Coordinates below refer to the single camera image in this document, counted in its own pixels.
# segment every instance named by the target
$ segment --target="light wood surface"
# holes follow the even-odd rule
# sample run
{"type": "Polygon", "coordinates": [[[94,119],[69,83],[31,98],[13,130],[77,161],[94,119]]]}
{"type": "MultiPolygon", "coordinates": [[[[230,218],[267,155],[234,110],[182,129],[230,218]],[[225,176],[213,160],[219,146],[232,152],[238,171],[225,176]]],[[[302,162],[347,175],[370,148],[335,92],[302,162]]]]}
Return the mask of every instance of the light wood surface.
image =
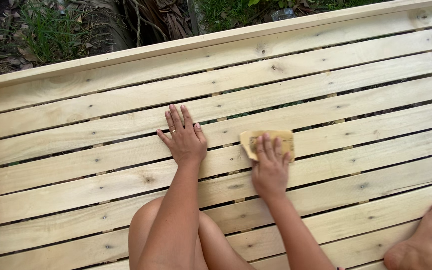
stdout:
{"type": "MultiPolygon", "coordinates": [[[[428,128],[432,128],[432,104],[350,121],[345,125],[297,132],[294,134],[294,149],[298,156],[306,156],[428,128]]],[[[88,192],[88,189],[93,190],[97,185],[104,186],[99,177],[93,177],[0,196],[0,223],[89,205],[154,188],[143,182],[140,182],[141,185],[134,185],[134,181],[128,178],[118,179],[118,185],[111,182],[116,189],[106,187],[98,193],[88,192]]]]}
{"type": "Polygon", "coordinates": [[[0,114],[0,138],[155,104],[428,50],[432,50],[432,30],[333,46],[171,80],[85,95],[0,114]]]}
{"type": "Polygon", "coordinates": [[[173,40],[0,75],[0,88],[64,74],[357,18],[432,7],[432,0],[398,0],[173,40]]]}
{"type": "MultiPolygon", "coordinates": [[[[336,237],[334,240],[337,240],[421,218],[431,203],[432,186],[305,218],[304,222],[316,240],[319,243],[324,243],[327,242],[327,239],[331,241],[330,239],[336,237]],[[407,203],[407,210],[398,211],[401,206],[395,202],[407,203]],[[348,224],[348,222],[358,223],[360,226],[338,226],[338,224],[348,224]]],[[[116,230],[50,247],[0,257],[0,269],[9,266],[12,269],[40,269],[43,266],[46,269],[73,269],[88,264],[123,258],[128,256],[127,231],[128,229],[116,230]]],[[[245,260],[284,252],[281,238],[275,226],[231,235],[227,239],[245,260]]],[[[356,241],[356,243],[362,245],[371,244],[370,241],[356,241]]],[[[338,246],[337,249],[344,250],[341,246],[338,246]]]]}
{"type": "Polygon", "coordinates": [[[154,134],[168,103],[212,120],[198,204],[256,269],[289,268],[239,134],[290,129],[304,223],[336,266],[384,270],[432,204],[432,0],[0,76],[0,269],[127,270],[130,220],[177,169],[154,134]]]}
{"type": "MultiPolygon", "coordinates": [[[[238,141],[238,134],[245,129],[295,129],[430,100],[432,99],[432,90],[427,91],[428,88],[432,89],[432,77],[208,124],[208,128],[203,126],[203,131],[208,134],[208,146],[218,146],[238,141]],[[225,138],[226,140],[213,144],[211,134],[219,134],[217,138],[225,138]]],[[[240,151],[239,146],[209,151],[208,158],[203,162],[200,177],[243,169],[244,167],[238,167],[235,164],[245,158],[244,155],[237,154],[240,151]],[[227,170],[227,160],[231,161],[230,164],[233,165],[232,168],[234,169],[227,170]]],[[[150,136],[5,167],[0,169],[0,194],[109,171],[168,156],[170,156],[169,150],[160,142],[160,139],[157,136],[150,136]]],[[[163,161],[163,163],[172,164],[167,167],[168,169],[176,168],[173,162],[163,161]]]]}
{"type": "Polygon", "coordinates": [[[406,10],[324,24],[4,87],[0,88],[0,111],[432,26],[432,7],[424,9],[426,18],[417,18],[417,13],[406,10]]]}
{"type": "MultiPolygon", "coordinates": [[[[385,166],[386,164],[400,163],[403,161],[411,160],[417,158],[417,156],[411,155],[411,151],[418,152],[420,156],[427,156],[432,154],[432,137],[426,140],[414,140],[414,145],[419,145],[419,147],[413,147],[413,145],[408,145],[409,141],[404,140],[408,137],[399,138],[394,141],[394,144],[387,144],[385,148],[386,151],[375,151],[375,144],[370,144],[369,147],[362,146],[354,149],[340,151],[333,153],[334,160],[348,160],[352,156],[356,156],[358,152],[360,154],[370,152],[374,153],[371,157],[374,161],[379,163],[374,164],[375,167],[363,167],[356,166],[355,168],[349,166],[341,166],[343,169],[339,172],[331,172],[332,174],[327,174],[324,171],[319,173],[307,171],[304,168],[318,168],[325,162],[325,156],[317,156],[313,158],[308,158],[305,160],[297,161],[292,164],[291,169],[291,182],[289,187],[303,185],[306,183],[316,182],[324,180],[327,178],[332,178],[339,175],[348,175],[353,171],[363,171],[371,168],[377,168],[385,166]],[[429,144],[427,150],[423,150],[423,147],[429,144]],[[407,145],[408,148],[396,147],[396,146],[407,145]],[[355,153],[353,155],[346,155],[349,152],[355,153]],[[386,160],[386,163],[381,163],[384,157],[391,156],[392,159],[386,160]]],[[[374,172],[363,173],[361,175],[351,176],[349,178],[343,178],[337,181],[331,181],[324,183],[322,185],[311,186],[305,189],[291,191],[288,194],[291,195],[293,200],[296,200],[295,206],[302,213],[319,212],[323,209],[329,209],[331,207],[337,207],[344,204],[345,202],[351,203],[351,200],[360,200],[363,198],[371,198],[372,196],[379,197],[399,191],[403,191],[406,188],[415,188],[417,186],[432,183],[432,157],[428,159],[423,159],[420,161],[402,164],[399,166],[390,167],[383,170],[376,170],[374,172]],[[354,193],[345,192],[349,190],[354,190],[354,193]],[[327,200],[322,199],[321,203],[327,203],[327,206],[306,204],[301,200],[311,197],[311,194],[327,194],[330,191],[334,191],[334,195],[327,198],[327,200]]],[[[61,187],[68,187],[66,190],[71,190],[71,183],[60,184],[61,187]]],[[[103,189],[113,190],[121,185],[119,182],[99,182],[92,185],[87,185],[91,187],[88,192],[100,191],[99,187],[104,187],[103,189]]],[[[126,183],[124,187],[130,188],[131,183],[126,183]]],[[[25,249],[35,246],[44,245],[51,242],[58,242],[65,239],[70,239],[76,236],[87,235],[91,233],[96,233],[99,231],[108,230],[110,228],[119,228],[127,226],[135,213],[135,211],[144,205],[146,202],[162,196],[164,192],[150,193],[147,195],[141,195],[128,200],[120,200],[116,202],[110,202],[105,205],[97,205],[89,208],[83,208],[76,211],[71,211],[63,214],[53,215],[45,218],[37,218],[27,222],[11,224],[8,226],[0,227],[0,254],[9,252],[11,250],[25,249]]],[[[230,201],[238,198],[248,197],[255,195],[256,192],[252,187],[249,174],[247,172],[238,173],[234,175],[229,175],[221,178],[216,178],[213,180],[202,181],[199,183],[199,207],[205,207],[208,205],[214,205],[225,201],[230,201]]],[[[309,199],[309,203],[314,201],[315,198],[309,199]]],[[[241,226],[247,227],[244,218],[240,218],[238,211],[240,206],[243,205],[254,205],[249,200],[244,203],[238,203],[235,205],[228,205],[224,208],[215,208],[207,210],[207,213],[218,222],[218,224],[224,225],[225,219],[221,218],[219,212],[228,212],[229,216],[237,217],[241,226]]],[[[260,208],[254,208],[255,212],[253,216],[261,219],[261,217],[268,218],[267,212],[265,212],[266,207],[262,206],[259,201],[256,201],[256,206],[260,208]]],[[[253,219],[251,215],[247,218],[249,222],[253,219]]],[[[231,231],[235,230],[234,227],[230,227],[230,223],[226,223],[226,227],[223,230],[231,231]]]]}
{"type": "MultiPolygon", "coordinates": [[[[329,92],[418,76],[428,71],[432,71],[432,53],[335,70],[325,75],[297,78],[184,102],[184,104],[190,108],[194,121],[200,122],[270,107],[285,101],[304,100],[329,92]],[[401,69],[401,65],[409,65],[413,68],[401,69]]],[[[167,124],[161,115],[166,109],[166,107],[157,107],[0,140],[0,164],[84,147],[88,144],[142,135],[153,132],[157,128],[165,129],[167,124]]]]}

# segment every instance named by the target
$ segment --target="twig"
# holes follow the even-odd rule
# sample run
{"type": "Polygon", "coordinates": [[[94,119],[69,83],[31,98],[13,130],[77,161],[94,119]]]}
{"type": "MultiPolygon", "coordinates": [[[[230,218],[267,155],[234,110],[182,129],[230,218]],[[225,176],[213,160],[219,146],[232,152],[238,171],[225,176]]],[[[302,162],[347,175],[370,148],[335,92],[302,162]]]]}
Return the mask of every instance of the twig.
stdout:
{"type": "Polygon", "coordinates": [[[123,0],[123,7],[124,7],[124,15],[126,15],[126,19],[128,20],[129,26],[131,27],[131,29],[136,32],[136,35],[138,37],[138,42],[136,44],[136,46],[138,47],[139,44],[139,30],[135,28],[135,26],[133,25],[133,23],[131,22],[131,20],[129,19],[129,15],[128,15],[128,8],[126,7],[126,0],[123,0]]]}
{"type": "MultiPolygon", "coordinates": [[[[135,9],[136,9],[136,14],[139,14],[139,9],[138,9],[138,7],[143,7],[143,5],[141,5],[140,3],[138,3],[138,1],[137,0],[132,0],[132,2],[134,2],[135,4],[136,4],[136,7],[135,6],[133,6],[135,9]]],[[[164,41],[167,41],[168,39],[166,38],[166,35],[163,33],[163,31],[161,31],[161,29],[156,25],[156,24],[154,24],[154,23],[152,23],[152,22],[149,22],[149,21],[147,21],[147,20],[145,20],[142,16],[138,16],[138,20],[139,19],[141,19],[141,21],[143,21],[144,23],[146,23],[146,24],[149,24],[150,26],[152,26],[153,28],[155,28],[156,30],[158,30],[159,31],[159,33],[161,33],[162,35],[163,35],[163,39],[164,39],[164,41]]]]}

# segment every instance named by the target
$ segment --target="dry leaf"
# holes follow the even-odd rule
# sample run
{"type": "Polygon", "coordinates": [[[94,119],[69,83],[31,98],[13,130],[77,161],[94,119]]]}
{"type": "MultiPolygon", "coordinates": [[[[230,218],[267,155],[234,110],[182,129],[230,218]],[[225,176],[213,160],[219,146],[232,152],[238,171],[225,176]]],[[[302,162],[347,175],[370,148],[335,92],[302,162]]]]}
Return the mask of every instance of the dry leaf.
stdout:
{"type": "Polygon", "coordinates": [[[31,53],[31,48],[30,47],[27,47],[27,48],[25,48],[25,49],[22,49],[22,48],[18,48],[18,51],[19,51],[19,53],[21,53],[22,55],[25,55],[25,54],[28,54],[28,53],[31,53]]]}
{"type": "Polygon", "coordinates": [[[23,55],[24,59],[26,59],[27,61],[31,61],[31,62],[35,62],[35,61],[39,61],[39,58],[32,54],[32,53],[26,53],[23,55]]]}
{"type": "Polygon", "coordinates": [[[20,30],[17,30],[17,31],[13,34],[13,36],[14,36],[16,39],[20,39],[20,40],[24,40],[24,39],[26,39],[26,35],[23,34],[23,32],[21,31],[21,29],[20,29],[20,30]]]}
{"type": "Polygon", "coordinates": [[[29,63],[29,64],[26,64],[26,65],[23,65],[23,66],[21,67],[21,70],[30,69],[30,68],[33,68],[33,67],[34,67],[33,64],[29,63]]]}
{"type": "Polygon", "coordinates": [[[8,58],[6,58],[6,61],[8,61],[11,65],[20,65],[21,64],[21,61],[14,56],[9,56],[8,58]]]}

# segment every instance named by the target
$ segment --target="wrist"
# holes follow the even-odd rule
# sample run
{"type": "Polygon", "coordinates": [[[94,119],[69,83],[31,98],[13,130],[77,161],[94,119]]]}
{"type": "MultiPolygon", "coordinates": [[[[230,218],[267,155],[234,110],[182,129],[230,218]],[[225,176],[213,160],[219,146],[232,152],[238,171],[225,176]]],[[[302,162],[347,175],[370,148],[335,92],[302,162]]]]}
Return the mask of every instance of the wrist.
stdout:
{"type": "Polygon", "coordinates": [[[264,197],[263,200],[269,209],[273,207],[280,207],[281,205],[288,204],[288,203],[292,205],[292,202],[286,196],[286,192],[278,196],[264,197]]]}
{"type": "Polygon", "coordinates": [[[197,166],[201,164],[201,159],[197,157],[186,157],[183,156],[177,161],[177,165],[179,166],[197,166]]]}

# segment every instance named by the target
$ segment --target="left hand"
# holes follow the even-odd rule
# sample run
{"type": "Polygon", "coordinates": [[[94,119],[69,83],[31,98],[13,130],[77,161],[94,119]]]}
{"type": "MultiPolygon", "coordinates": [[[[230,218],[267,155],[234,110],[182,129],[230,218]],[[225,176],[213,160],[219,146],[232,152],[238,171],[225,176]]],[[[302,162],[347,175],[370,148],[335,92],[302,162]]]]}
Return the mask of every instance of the left hand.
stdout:
{"type": "Polygon", "coordinates": [[[168,138],[160,129],[156,130],[156,133],[169,148],[174,161],[178,165],[183,162],[200,163],[206,157],[206,138],[199,123],[196,123],[193,127],[193,120],[189,115],[188,108],[181,105],[181,112],[184,117],[184,127],[176,106],[171,104],[169,111],[165,112],[172,139],[168,138]]]}

